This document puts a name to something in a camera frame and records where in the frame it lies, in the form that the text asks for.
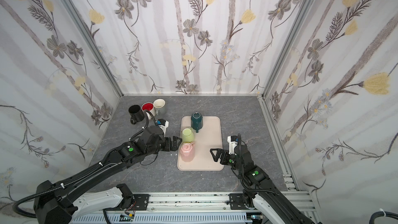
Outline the pink mug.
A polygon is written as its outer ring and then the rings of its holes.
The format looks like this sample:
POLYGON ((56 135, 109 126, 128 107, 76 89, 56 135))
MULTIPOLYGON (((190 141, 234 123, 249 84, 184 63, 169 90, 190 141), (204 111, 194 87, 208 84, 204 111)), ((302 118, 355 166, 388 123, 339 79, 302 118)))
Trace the pink mug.
POLYGON ((195 157, 194 143, 184 142, 180 147, 179 157, 183 162, 191 162, 195 157))

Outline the dark green mug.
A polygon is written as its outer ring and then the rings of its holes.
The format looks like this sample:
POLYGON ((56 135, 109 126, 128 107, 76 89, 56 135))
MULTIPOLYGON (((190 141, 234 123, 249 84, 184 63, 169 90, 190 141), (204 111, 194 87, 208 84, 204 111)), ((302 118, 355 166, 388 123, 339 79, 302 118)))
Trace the dark green mug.
POLYGON ((191 128, 198 133, 203 128, 203 116, 199 112, 191 115, 191 128))

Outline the black mug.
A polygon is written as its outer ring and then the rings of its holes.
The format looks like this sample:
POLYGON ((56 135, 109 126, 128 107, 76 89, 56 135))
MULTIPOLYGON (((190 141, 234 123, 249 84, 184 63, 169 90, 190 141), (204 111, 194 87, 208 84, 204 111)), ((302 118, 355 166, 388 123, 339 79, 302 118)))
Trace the black mug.
POLYGON ((137 124, 145 119, 144 113, 139 105, 132 105, 129 107, 130 123, 137 124))

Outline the white cream mug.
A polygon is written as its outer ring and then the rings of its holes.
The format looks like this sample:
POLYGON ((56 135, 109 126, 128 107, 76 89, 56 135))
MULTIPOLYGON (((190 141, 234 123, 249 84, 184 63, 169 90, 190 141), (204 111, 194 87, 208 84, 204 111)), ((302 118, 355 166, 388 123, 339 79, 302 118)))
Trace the white cream mug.
POLYGON ((144 111, 148 111, 149 112, 149 113, 146 113, 147 116, 148 116, 148 119, 152 119, 152 117, 156 116, 156 110, 155 110, 154 104, 151 103, 151 102, 144 103, 142 105, 141 109, 142 109, 143 112, 144 111))

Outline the grey mug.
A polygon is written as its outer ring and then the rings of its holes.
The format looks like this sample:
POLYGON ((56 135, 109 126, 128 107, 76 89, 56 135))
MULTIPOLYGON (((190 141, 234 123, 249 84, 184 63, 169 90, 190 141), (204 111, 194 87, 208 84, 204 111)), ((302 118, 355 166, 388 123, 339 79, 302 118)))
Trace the grey mug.
POLYGON ((165 115, 166 113, 166 101, 164 99, 156 99, 153 102, 154 109, 157 115, 165 115))

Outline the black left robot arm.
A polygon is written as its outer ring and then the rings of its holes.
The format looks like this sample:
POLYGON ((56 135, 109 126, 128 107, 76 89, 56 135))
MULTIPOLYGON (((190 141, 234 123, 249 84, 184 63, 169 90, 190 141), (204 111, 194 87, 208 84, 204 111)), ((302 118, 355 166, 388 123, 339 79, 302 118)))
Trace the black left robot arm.
POLYGON ((167 121, 152 118, 144 112, 146 124, 127 142, 109 150, 102 160, 64 180, 41 183, 36 193, 16 201, 12 210, 21 216, 35 218, 40 224, 68 224, 83 210, 79 198, 105 179, 141 163, 159 152, 177 151, 182 139, 165 136, 167 121))

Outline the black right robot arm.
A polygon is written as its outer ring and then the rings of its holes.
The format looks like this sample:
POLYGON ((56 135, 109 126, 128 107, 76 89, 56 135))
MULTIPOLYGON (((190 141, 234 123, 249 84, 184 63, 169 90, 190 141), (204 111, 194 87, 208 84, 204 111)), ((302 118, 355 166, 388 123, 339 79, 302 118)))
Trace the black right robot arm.
POLYGON ((229 194, 232 210, 256 210, 262 213, 268 224, 313 224, 315 221, 305 216, 278 190, 269 175, 257 166, 242 141, 241 135, 229 137, 230 150, 212 148, 214 162, 230 166, 239 179, 243 192, 229 194))

